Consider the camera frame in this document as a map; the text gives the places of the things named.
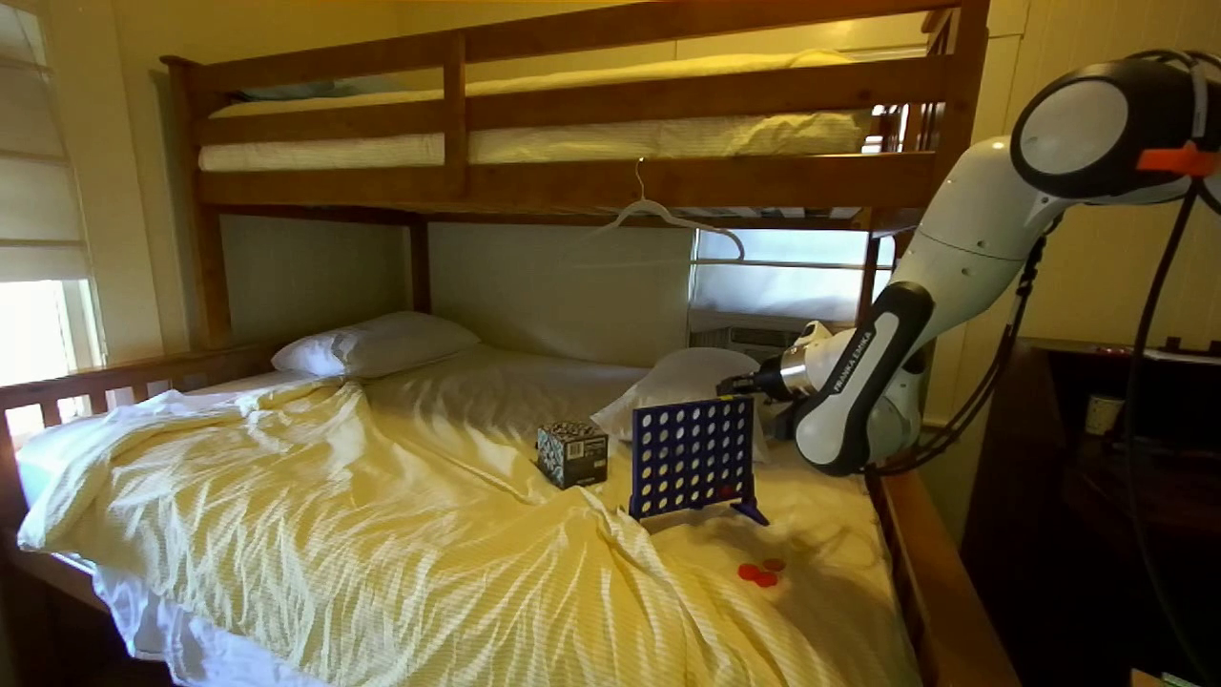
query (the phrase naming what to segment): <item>dark cabinet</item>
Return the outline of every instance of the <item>dark cabinet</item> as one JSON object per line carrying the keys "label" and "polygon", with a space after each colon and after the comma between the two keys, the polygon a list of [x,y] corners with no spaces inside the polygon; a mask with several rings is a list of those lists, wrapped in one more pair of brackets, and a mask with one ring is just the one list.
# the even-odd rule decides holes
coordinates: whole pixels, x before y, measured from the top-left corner
{"label": "dark cabinet", "polygon": [[1221,367],[1140,362],[1128,433],[1085,433],[1128,374],[1128,357],[1021,343],[993,396],[962,556],[1021,684],[1216,676]]}

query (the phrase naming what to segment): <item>upper bunk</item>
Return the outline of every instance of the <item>upper bunk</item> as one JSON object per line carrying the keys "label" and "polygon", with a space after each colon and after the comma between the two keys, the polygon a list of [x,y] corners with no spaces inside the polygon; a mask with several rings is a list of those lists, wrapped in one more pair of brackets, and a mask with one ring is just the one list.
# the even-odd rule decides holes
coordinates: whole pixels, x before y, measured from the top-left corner
{"label": "upper bunk", "polygon": [[[647,0],[164,64],[198,214],[608,221],[647,194],[786,227],[866,210],[848,227],[881,227],[920,214],[964,148],[983,20],[987,0]],[[907,34],[837,46],[848,23]],[[822,27],[818,46],[712,51],[783,27]]]}

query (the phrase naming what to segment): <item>white blanket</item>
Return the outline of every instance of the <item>white blanket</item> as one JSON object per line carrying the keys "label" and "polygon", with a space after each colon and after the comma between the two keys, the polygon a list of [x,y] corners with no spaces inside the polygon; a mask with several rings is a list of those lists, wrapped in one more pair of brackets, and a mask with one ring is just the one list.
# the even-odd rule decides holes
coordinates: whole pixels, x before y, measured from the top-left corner
{"label": "white blanket", "polygon": [[418,420],[332,382],[155,396],[55,444],[73,469],[18,544],[137,578],[326,684],[914,684],[856,483],[772,458],[772,527],[712,508],[642,527],[626,467],[560,494],[497,469],[521,439]]}

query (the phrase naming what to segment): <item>lower bunk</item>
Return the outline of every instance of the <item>lower bunk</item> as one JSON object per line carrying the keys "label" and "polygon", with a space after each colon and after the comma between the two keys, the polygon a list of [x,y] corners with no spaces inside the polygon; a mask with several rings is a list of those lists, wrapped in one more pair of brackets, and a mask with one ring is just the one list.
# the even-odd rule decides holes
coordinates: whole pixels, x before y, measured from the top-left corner
{"label": "lower bunk", "polygon": [[[108,611],[174,684],[1015,684],[920,476],[823,476],[758,433],[767,527],[626,513],[619,428],[701,400],[734,352],[636,369],[390,321],[0,391],[45,424],[144,396],[18,451],[5,424],[8,578]],[[534,439],[583,420],[608,483],[560,489]]]}

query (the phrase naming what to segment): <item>small box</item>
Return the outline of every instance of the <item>small box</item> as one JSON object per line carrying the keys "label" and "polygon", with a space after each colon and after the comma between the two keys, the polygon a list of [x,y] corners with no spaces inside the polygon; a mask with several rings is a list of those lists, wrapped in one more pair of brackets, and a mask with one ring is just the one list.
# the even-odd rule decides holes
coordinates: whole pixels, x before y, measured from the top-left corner
{"label": "small box", "polygon": [[608,436],[590,424],[537,428],[534,451],[537,469],[560,489],[608,483]]}

